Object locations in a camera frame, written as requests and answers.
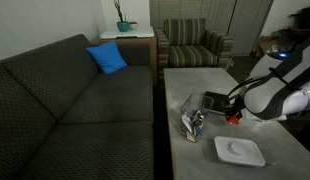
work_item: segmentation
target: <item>sofa armrest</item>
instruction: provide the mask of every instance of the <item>sofa armrest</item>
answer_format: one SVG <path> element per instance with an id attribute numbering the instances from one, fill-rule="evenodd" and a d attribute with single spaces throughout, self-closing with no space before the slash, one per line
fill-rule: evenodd
<path id="1" fill-rule="evenodd" d="M 156 29 L 157 38 L 157 76 L 159 86 L 164 86 L 163 69 L 168 67 L 169 42 L 162 29 Z"/>
<path id="2" fill-rule="evenodd" d="M 118 50 L 128 66 L 150 66 L 148 44 L 119 44 Z"/>
<path id="3" fill-rule="evenodd" d="M 217 56 L 217 65 L 226 67 L 229 60 L 232 58 L 231 50 L 233 39 L 229 36 L 217 33 L 215 31 L 205 31 L 204 46 Z"/>

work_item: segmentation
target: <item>red object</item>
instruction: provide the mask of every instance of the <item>red object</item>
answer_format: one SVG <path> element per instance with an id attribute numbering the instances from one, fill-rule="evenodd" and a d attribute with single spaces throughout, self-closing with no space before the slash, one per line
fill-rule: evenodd
<path id="1" fill-rule="evenodd" d="M 231 116 L 228 120 L 227 120 L 228 124 L 239 124 L 239 119 L 236 115 Z"/>

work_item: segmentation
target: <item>armchair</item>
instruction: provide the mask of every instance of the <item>armchair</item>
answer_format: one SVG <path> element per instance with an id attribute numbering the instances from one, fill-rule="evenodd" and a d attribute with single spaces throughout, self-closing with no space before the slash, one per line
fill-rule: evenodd
<path id="1" fill-rule="evenodd" d="M 158 82 L 164 86 L 164 68 L 224 67 L 231 60 L 233 39 L 205 30 L 204 18 L 166 19 L 156 29 Z"/>

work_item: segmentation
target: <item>white wall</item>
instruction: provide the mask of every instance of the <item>white wall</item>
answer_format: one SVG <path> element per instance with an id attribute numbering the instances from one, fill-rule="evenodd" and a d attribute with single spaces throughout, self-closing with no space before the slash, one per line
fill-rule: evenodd
<path id="1" fill-rule="evenodd" d="M 106 29 L 100 0 L 0 0 L 0 59 Z"/>
<path id="2" fill-rule="evenodd" d="M 295 19 L 288 16 L 309 6 L 310 0 L 274 0 L 261 35 L 272 36 L 280 29 L 293 26 Z"/>
<path id="3" fill-rule="evenodd" d="M 119 16 L 113 0 L 101 0 L 106 27 L 108 30 L 117 29 Z M 120 0 L 123 20 L 126 14 L 127 21 L 136 21 L 138 26 L 150 26 L 149 0 Z"/>

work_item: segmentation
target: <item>blue pillow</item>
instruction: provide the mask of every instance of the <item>blue pillow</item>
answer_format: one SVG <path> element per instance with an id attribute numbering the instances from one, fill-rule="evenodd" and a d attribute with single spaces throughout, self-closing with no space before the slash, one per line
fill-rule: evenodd
<path id="1" fill-rule="evenodd" d="M 105 74 L 110 74 L 127 66 L 114 40 L 98 47 L 86 48 L 86 50 L 93 56 Z"/>

